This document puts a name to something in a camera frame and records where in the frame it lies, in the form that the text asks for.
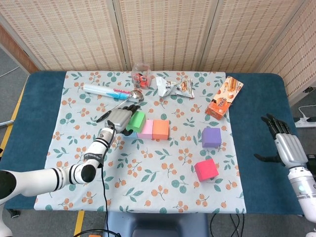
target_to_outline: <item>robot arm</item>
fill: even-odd
[[[298,202],[307,220],[316,223],[316,182],[313,175],[306,169],[308,159],[302,144],[295,135],[290,133],[287,124],[275,119],[272,115],[261,117],[267,124],[275,141],[278,155],[256,158],[265,162],[281,162],[289,169],[288,179],[294,189]]]
[[[0,237],[12,236],[11,230],[2,221],[6,201],[22,194],[26,197],[62,189],[69,184],[86,184],[94,180],[97,168],[104,162],[104,156],[111,146],[116,133],[130,135],[133,131],[125,128],[132,115],[140,108],[131,105],[112,111],[98,137],[84,154],[84,163],[67,169],[51,168],[29,172],[0,170]]]

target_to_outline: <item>floral tablecloth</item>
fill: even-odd
[[[244,213],[238,163],[229,113],[221,121],[204,113],[225,79],[215,72],[153,72],[181,81],[193,79],[195,99],[159,98],[156,80],[143,90],[140,103],[147,119],[167,119],[169,140],[142,140],[118,135],[105,157],[104,172],[87,185],[69,185],[39,195],[36,210],[105,210],[102,179],[109,211],[153,213]],[[129,72],[67,72],[59,114],[45,168],[83,162],[83,154],[104,123],[96,120],[118,102],[88,94],[84,83],[132,90]],[[201,132],[207,126],[221,128],[222,144],[203,149]],[[219,175],[200,183],[194,164],[214,159]]]

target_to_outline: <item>orange block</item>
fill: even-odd
[[[153,139],[168,140],[169,120],[154,120]]]

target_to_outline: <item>pink block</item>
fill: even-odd
[[[153,138],[153,126],[154,121],[151,119],[146,120],[145,125],[141,133],[137,133],[140,139],[152,139]]]
[[[194,166],[198,180],[204,181],[218,175],[218,171],[213,159],[207,159],[195,164]]]

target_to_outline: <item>gray floor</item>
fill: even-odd
[[[15,67],[16,64],[0,50],[0,75]],[[26,78],[27,75],[21,69],[0,78],[0,121],[11,118]],[[299,103],[299,105],[307,104],[316,104],[316,92],[313,92]],[[315,109],[303,110],[306,111],[306,116],[316,116]],[[297,105],[293,106],[293,114],[299,116]],[[0,142],[3,139],[4,132],[5,129],[0,129]],[[299,136],[303,146],[306,146],[306,152],[316,154],[316,146],[312,144],[312,140],[316,137],[316,131],[314,129],[302,129],[299,131]],[[12,229],[16,237],[71,237],[76,225],[77,212],[23,210],[21,216],[16,219],[10,219],[8,212],[5,212],[3,220]],[[104,213],[85,212],[83,230],[102,228],[103,226]],[[294,215],[246,214],[243,236],[304,237],[313,228],[314,225],[305,218]],[[229,237],[233,232],[229,215],[217,215],[212,224],[212,229],[215,237]]]

